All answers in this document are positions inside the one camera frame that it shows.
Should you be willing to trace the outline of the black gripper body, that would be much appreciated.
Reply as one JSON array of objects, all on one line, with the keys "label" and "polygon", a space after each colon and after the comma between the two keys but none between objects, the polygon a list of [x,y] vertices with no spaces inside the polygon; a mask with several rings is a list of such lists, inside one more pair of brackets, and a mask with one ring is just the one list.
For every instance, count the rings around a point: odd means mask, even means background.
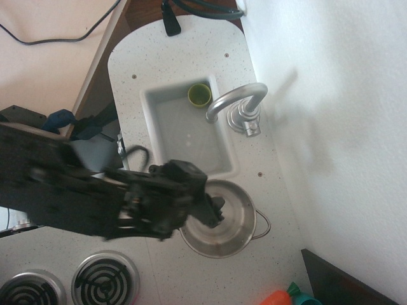
[{"label": "black gripper body", "polygon": [[171,160],[149,173],[121,172],[128,219],[119,220],[119,237],[164,240],[193,216],[209,225],[207,176],[195,165]]}]

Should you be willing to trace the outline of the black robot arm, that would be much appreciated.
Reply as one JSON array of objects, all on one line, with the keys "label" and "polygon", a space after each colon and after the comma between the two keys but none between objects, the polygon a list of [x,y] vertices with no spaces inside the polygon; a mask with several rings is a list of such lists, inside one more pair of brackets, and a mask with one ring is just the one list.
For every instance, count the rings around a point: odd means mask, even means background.
[{"label": "black robot arm", "polygon": [[224,199],[206,193],[207,175],[172,159],[152,165],[143,146],[138,172],[105,168],[97,177],[60,135],[18,123],[1,124],[1,206],[27,214],[39,226],[100,236],[164,240],[188,217],[214,228]]}]

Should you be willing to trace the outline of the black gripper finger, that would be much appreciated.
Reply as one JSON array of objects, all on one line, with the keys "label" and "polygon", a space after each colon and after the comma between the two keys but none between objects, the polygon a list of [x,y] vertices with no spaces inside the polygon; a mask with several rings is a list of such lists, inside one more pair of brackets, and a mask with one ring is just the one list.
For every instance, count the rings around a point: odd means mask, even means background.
[{"label": "black gripper finger", "polygon": [[221,196],[211,197],[204,193],[198,197],[190,210],[190,215],[208,228],[217,227],[224,219],[222,208],[225,199]]}]

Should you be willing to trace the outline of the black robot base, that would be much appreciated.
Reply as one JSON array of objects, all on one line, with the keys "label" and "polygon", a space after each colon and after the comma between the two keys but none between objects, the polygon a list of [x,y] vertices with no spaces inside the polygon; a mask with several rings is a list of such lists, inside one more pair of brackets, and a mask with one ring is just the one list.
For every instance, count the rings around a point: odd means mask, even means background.
[{"label": "black robot base", "polygon": [[17,105],[11,105],[1,110],[2,123],[19,123],[41,129],[46,120],[47,117],[44,114]]}]

